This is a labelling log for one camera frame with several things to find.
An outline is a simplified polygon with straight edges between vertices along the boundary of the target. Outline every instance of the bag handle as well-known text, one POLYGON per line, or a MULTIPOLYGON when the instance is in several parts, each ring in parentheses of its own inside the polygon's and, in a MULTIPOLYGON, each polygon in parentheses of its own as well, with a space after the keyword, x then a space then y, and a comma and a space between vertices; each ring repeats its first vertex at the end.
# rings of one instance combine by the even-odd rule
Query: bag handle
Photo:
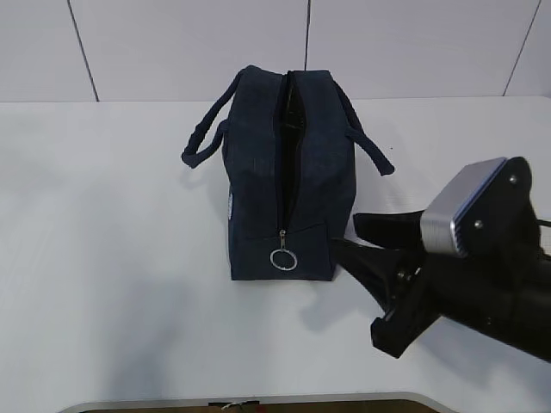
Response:
POLYGON ((229 102, 235 93, 235 90, 238 88, 238 83, 242 72, 243 71, 239 71, 233 79, 232 84, 230 84, 226 92, 224 92, 224 95, 222 95, 218 101, 214 103, 214 105, 208 110, 207 114, 205 114, 203 120, 199 122, 193 133, 191 133, 188 146, 186 146, 186 149, 184 149, 182 153, 182 161, 190 168, 197 167, 197 165, 209 159, 216 152, 216 150, 220 148, 222 139, 224 138, 224 133, 226 133, 228 129, 227 119, 221 121, 216 128, 216 133, 214 134, 212 143, 201 152, 197 152, 202 141, 205 140, 208 129, 210 129, 213 125, 214 119, 216 119, 216 116, 220 110, 229 102))
POLYGON ((335 88, 337 88, 338 98, 343 105, 344 112, 346 113, 346 117, 350 125, 350 129, 347 132, 346 136, 356 142, 364 151, 367 152, 367 154, 369 155, 369 157, 371 157, 371 160, 375 164, 375 167, 379 170, 379 173, 382 176, 392 174, 394 172, 394 166, 390 163, 387 157, 385 157, 385 154, 382 153, 375 142, 373 142, 373 140, 368 138, 368 136, 365 134, 362 128, 362 123, 358 119, 358 115, 352 107, 350 99, 344 93, 338 83, 335 81, 333 82, 335 83, 335 88))

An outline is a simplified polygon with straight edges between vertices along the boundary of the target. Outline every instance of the white wall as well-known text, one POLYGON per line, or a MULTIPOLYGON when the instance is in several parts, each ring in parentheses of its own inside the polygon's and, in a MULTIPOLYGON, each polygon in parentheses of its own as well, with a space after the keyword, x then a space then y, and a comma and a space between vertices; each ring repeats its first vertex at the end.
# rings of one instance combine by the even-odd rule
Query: white wall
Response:
POLYGON ((308 68, 350 97, 501 96, 538 0, 313 0, 308 68))
POLYGON ((105 101, 214 100, 248 64, 304 67, 306 0, 72 0, 105 101))
MULTIPOLYGON (((501 96, 509 80, 507 95, 551 96, 539 3, 312 0, 308 68, 355 98, 501 96)), ((213 100, 249 63, 304 65, 307 0, 71 4, 100 100, 213 100)), ((0 0, 0 102, 91 100, 67 0, 0 0)))
POLYGON ((551 0, 542 0, 507 95, 551 97, 551 0))
POLYGON ((66 0, 0 0, 0 102, 93 100, 66 0))

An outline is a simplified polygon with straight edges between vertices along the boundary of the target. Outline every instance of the zipper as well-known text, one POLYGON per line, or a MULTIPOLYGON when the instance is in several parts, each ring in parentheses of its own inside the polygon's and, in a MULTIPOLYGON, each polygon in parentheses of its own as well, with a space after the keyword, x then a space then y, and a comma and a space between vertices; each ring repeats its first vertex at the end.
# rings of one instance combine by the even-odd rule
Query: zipper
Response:
POLYGON ((282 79, 275 112, 277 224, 280 247, 293 215, 300 186, 301 147, 306 131, 306 113, 294 72, 282 79))

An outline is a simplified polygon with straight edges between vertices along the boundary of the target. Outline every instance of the bag label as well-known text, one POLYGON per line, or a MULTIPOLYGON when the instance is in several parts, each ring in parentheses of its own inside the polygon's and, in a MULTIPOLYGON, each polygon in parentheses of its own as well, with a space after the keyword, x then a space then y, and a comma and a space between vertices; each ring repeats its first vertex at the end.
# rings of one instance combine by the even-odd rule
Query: bag label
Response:
POLYGON ((227 199, 227 220, 232 220, 233 214, 233 193, 230 192, 230 196, 227 199))

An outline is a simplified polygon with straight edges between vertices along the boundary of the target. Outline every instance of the navy blue bag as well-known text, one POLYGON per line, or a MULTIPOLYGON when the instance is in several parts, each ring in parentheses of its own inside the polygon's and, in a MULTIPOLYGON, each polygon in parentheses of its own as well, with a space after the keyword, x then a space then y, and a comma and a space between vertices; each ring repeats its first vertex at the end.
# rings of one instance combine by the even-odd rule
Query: navy blue bag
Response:
POLYGON ((354 143, 381 175, 394 167, 329 71, 283 76, 247 66, 197 125, 182 160, 195 168, 222 141, 232 279, 332 280, 329 240, 343 236, 356 197, 354 143), (227 119, 199 151, 233 95, 227 119))

